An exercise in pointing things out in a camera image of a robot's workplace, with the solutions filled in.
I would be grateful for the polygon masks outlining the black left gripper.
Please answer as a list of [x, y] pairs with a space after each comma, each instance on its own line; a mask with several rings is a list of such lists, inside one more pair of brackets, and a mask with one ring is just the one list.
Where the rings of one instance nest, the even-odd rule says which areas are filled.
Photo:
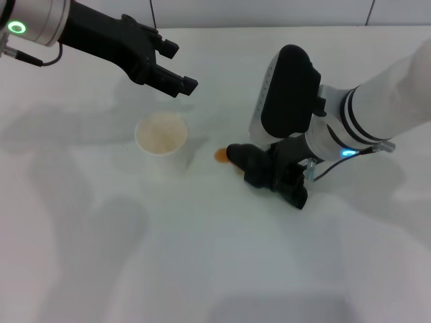
[[198, 81], [181, 77], [156, 64], [156, 51], [172, 59], [178, 44], [163, 39], [155, 28], [130, 15], [114, 19], [72, 1], [59, 42], [120, 67], [136, 84], [147, 84], [173, 98], [190, 96]]

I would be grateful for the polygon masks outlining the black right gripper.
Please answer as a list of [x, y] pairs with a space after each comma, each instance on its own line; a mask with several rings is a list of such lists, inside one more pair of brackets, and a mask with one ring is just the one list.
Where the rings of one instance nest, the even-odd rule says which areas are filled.
[[298, 165], [301, 161], [315, 158], [306, 142], [306, 137], [288, 137], [273, 143], [268, 154], [276, 166], [284, 168], [277, 174], [276, 189], [282, 194], [296, 194], [304, 185], [305, 167]]

